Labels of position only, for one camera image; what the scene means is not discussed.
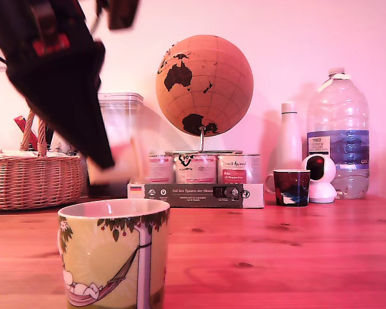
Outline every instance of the metal rod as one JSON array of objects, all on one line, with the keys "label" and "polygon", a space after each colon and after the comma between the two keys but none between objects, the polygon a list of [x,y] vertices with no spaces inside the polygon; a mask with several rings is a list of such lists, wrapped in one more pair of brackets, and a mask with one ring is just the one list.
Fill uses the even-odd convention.
[{"label": "metal rod", "polygon": [[197,155],[199,153],[212,153],[212,154],[241,154],[241,150],[203,150],[205,146],[205,127],[200,127],[200,148],[198,150],[181,150],[181,151],[165,151],[166,155]]}]

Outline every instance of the security camera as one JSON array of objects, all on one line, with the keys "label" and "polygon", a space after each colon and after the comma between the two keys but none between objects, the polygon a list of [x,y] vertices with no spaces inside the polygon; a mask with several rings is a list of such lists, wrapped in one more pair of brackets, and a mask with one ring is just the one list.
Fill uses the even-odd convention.
[{"label": "security camera", "polygon": [[333,203],[337,194],[331,182],[336,176],[336,165],[330,156],[311,154],[303,160],[302,169],[310,170],[309,201]]}]

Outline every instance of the yellow mug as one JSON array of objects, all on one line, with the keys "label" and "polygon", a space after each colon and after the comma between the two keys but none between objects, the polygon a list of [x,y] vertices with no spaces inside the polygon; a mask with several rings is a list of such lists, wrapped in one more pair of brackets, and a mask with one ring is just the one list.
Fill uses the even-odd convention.
[{"label": "yellow mug", "polygon": [[162,309],[170,205],[119,199],[58,213],[68,308]]}]

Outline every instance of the cardboard box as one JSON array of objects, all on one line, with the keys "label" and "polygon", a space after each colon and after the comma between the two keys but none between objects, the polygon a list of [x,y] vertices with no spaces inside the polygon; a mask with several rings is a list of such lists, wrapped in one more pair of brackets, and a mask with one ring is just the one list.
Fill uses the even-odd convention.
[{"label": "cardboard box", "polygon": [[264,208],[263,184],[135,184],[129,183],[129,198],[163,200],[171,207]]}]

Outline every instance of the hammock illustration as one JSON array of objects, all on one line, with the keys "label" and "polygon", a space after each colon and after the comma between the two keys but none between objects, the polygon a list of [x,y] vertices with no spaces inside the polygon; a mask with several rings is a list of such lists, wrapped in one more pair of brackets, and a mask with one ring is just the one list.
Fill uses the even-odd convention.
[{"label": "hammock illustration", "polygon": [[137,250],[139,250],[139,247],[137,247],[137,249],[130,255],[129,259],[124,263],[123,267],[118,271],[118,273],[107,282],[106,286],[103,287],[103,289],[100,290],[98,294],[98,299],[94,299],[90,295],[76,295],[68,290],[67,293],[69,302],[73,306],[83,307],[93,304],[107,296],[120,284],[120,282],[126,279],[126,275],[129,272],[130,266],[132,265],[136,257]]}]

